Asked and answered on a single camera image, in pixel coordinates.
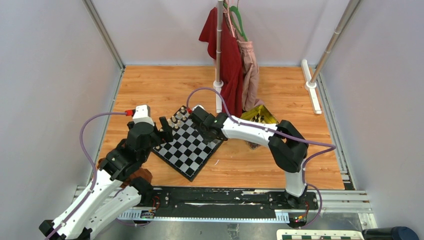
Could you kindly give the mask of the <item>black white chessboard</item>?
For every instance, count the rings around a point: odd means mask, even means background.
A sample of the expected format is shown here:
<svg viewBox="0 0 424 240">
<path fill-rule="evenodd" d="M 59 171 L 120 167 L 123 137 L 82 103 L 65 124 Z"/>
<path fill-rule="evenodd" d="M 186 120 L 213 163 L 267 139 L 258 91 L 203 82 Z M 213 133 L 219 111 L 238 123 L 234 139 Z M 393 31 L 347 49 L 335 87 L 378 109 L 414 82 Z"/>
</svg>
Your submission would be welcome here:
<svg viewBox="0 0 424 240">
<path fill-rule="evenodd" d="M 155 152 L 154 149 L 152 150 L 156 156 L 190 182 L 197 177 L 208 160 L 223 143 L 222 140 L 205 142 L 196 129 L 195 133 L 197 139 L 192 143 L 191 147 L 184 152 L 177 150 L 174 153 L 164 152 L 164 154 L 162 154 L 162 152 Z"/>
</svg>

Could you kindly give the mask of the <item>yellow metal tin tray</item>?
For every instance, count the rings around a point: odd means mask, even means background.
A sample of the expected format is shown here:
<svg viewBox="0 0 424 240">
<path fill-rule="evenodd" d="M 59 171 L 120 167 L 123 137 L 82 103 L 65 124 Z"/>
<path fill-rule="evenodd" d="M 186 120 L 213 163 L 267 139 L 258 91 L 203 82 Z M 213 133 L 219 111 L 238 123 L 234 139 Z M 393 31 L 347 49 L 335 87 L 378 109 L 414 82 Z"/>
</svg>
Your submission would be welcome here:
<svg viewBox="0 0 424 240">
<path fill-rule="evenodd" d="M 261 124 L 278 124 L 279 121 L 263 105 L 255 106 L 253 109 L 242 113 L 241 119 Z"/>
</svg>

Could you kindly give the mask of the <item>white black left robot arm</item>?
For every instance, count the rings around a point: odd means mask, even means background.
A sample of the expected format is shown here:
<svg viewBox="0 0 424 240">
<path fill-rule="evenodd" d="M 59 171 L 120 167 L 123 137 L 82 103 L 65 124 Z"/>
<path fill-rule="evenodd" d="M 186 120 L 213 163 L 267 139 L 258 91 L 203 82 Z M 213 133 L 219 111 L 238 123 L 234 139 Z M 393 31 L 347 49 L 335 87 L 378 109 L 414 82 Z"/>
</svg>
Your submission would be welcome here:
<svg viewBox="0 0 424 240">
<path fill-rule="evenodd" d="M 47 240 L 93 240 L 126 210 L 149 206 L 154 188 L 148 179 L 133 177 L 153 148 L 173 141 L 167 119 L 157 129 L 149 117 L 134 117 L 127 137 L 110 151 L 96 169 L 90 185 L 58 217 L 44 220 L 39 230 Z"/>
</svg>

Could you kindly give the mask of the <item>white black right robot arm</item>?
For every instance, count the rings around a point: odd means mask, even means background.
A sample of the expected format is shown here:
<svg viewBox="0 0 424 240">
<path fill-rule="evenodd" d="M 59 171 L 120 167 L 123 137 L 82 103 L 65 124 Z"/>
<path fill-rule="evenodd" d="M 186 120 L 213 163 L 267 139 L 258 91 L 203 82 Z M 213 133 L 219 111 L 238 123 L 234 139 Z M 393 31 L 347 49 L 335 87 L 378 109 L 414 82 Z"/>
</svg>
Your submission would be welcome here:
<svg viewBox="0 0 424 240">
<path fill-rule="evenodd" d="M 237 139 L 268 148 L 275 164 L 284 171 L 283 202 L 292 209 L 306 205 L 304 162 L 309 145 L 291 122 L 251 122 L 222 112 L 214 116 L 200 106 L 188 112 L 189 119 L 207 142 Z"/>
</svg>

